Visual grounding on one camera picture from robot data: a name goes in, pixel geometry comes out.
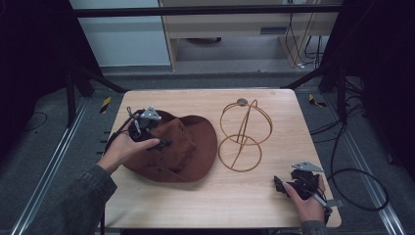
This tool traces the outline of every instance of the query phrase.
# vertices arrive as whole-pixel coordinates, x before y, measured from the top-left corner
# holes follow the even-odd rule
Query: brown hat
[[[204,117],[175,117],[157,111],[161,122],[152,134],[171,140],[161,151],[151,149],[133,158],[125,167],[157,182],[192,182],[202,179],[213,165],[217,153],[217,137]]]

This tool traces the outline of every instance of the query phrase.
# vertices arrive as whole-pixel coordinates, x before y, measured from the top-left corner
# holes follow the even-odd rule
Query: wall
[[[70,0],[74,9],[158,7],[157,0]],[[101,68],[169,66],[161,17],[79,19]]]

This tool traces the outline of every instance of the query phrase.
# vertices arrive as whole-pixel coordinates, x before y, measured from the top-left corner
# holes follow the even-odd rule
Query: human hand
[[[314,198],[310,197],[307,200],[303,200],[296,189],[293,188],[290,184],[283,183],[287,194],[290,196],[293,201],[297,214],[299,215],[301,222],[306,222],[310,220],[318,220],[324,222],[324,207]],[[326,190],[321,175],[318,176],[318,190],[320,194]]]
[[[97,162],[97,165],[112,174],[118,167],[129,159],[134,158],[140,152],[150,149],[160,143],[160,139],[148,139],[134,142],[128,133],[128,126],[121,131],[119,136],[111,144],[105,155]]]

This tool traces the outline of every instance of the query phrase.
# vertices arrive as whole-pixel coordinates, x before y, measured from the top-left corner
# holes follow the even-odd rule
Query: hat brim
[[[213,125],[204,117],[186,116],[175,117],[164,111],[157,111],[161,116],[161,123],[179,118],[192,135],[196,144],[194,156],[185,168],[174,172],[166,167],[147,166],[134,168],[131,164],[125,166],[142,176],[157,182],[193,182],[202,179],[211,169],[217,154],[217,136]]]

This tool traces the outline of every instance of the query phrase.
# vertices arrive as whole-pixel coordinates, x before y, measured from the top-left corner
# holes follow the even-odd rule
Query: floor
[[[315,43],[314,38],[308,52],[315,50]],[[219,43],[193,39],[180,42],[175,70],[107,74],[107,79],[132,89],[278,88],[313,69],[313,63],[303,69],[290,67],[277,38],[222,38]],[[317,130],[338,118],[336,91],[320,94],[316,89],[319,79],[316,77],[296,90],[310,130]],[[358,78],[349,79],[359,83]],[[0,234],[10,234],[19,224],[19,219],[30,221],[36,215],[27,210],[41,212],[47,209],[51,202],[60,197],[69,181],[100,158],[105,145],[103,140],[108,138],[122,95],[99,83],[94,82],[93,85],[96,89],[93,98],[85,100],[76,96],[76,104],[84,115],[74,133],[68,133],[66,129],[65,90],[38,101],[36,113],[27,124],[27,131],[22,133],[11,152],[13,160],[0,167]],[[319,104],[310,104],[309,94],[313,94]],[[105,114],[99,114],[102,102],[108,96],[112,97],[112,104]],[[388,189],[390,203],[382,211],[365,211],[346,202],[346,206],[340,208],[343,224],[339,228],[331,228],[330,233],[415,234],[415,224],[411,219],[415,214],[412,203],[415,197],[414,182],[403,167],[388,163],[387,153],[370,120],[365,117],[360,101],[350,99],[348,104],[348,125],[342,133],[336,153],[333,154],[333,150],[334,139],[340,130],[338,124],[328,131],[312,135],[317,154],[326,170],[331,169],[331,159],[334,158],[334,169],[357,167],[376,175]],[[69,139],[70,145],[62,148],[62,155],[57,156],[55,150],[57,146],[59,148],[63,136]],[[57,163],[56,167],[49,165],[51,161]],[[45,169],[50,170],[50,177],[46,180],[42,178]],[[42,181],[48,187],[47,190],[39,191],[36,186]],[[360,174],[342,173],[336,177],[336,181],[352,202],[375,208],[385,200],[376,182]],[[339,193],[334,195],[336,199],[343,198]],[[39,202],[32,204],[31,197],[37,197]],[[274,228],[268,229],[269,234],[276,231]]]

